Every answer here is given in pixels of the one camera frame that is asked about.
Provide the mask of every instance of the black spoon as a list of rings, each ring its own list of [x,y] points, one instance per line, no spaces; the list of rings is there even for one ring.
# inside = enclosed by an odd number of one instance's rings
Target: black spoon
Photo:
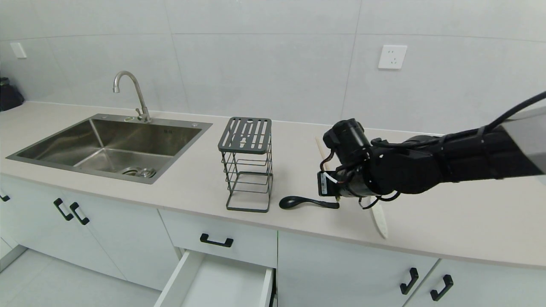
[[[278,206],[281,207],[281,209],[290,209],[301,203],[313,203],[330,209],[339,209],[340,207],[339,203],[323,202],[321,200],[315,200],[301,196],[286,196],[281,199],[281,201],[278,203]]]

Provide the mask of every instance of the wire rack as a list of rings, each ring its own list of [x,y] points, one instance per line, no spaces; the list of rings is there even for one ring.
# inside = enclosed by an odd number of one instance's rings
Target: wire rack
[[[268,212],[273,187],[271,120],[232,117],[218,143],[229,197],[228,210]],[[266,194],[266,208],[230,206],[240,193]]]

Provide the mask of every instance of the robotic arm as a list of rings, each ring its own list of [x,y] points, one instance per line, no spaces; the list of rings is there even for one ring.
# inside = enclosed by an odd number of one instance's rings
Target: robotic arm
[[[546,92],[478,129],[441,137],[417,135],[400,144],[370,142],[355,119],[340,121],[323,137],[331,152],[317,175],[319,195],[376,196],[371,207],[401,193],[423,193],[442,182],[542,175],[546,173],[546,107],[515,114],[544,98]],[[324,163],[334,154],[341,165],[324,171]],[[394,191],[395,196],[382,197]]]

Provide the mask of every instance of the open drawer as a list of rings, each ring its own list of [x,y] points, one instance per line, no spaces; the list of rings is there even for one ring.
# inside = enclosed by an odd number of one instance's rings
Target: open drawer
[[[155,307],[268,307],[273,269],[186,250]]]

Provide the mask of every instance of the drawer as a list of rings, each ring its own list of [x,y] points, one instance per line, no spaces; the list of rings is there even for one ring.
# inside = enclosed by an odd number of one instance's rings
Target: drawer
[[[273,269],[186,250],[154,307],[268,307]]]
[[[173,245],[182,249],[277,267],[277,231],[160,210]]]

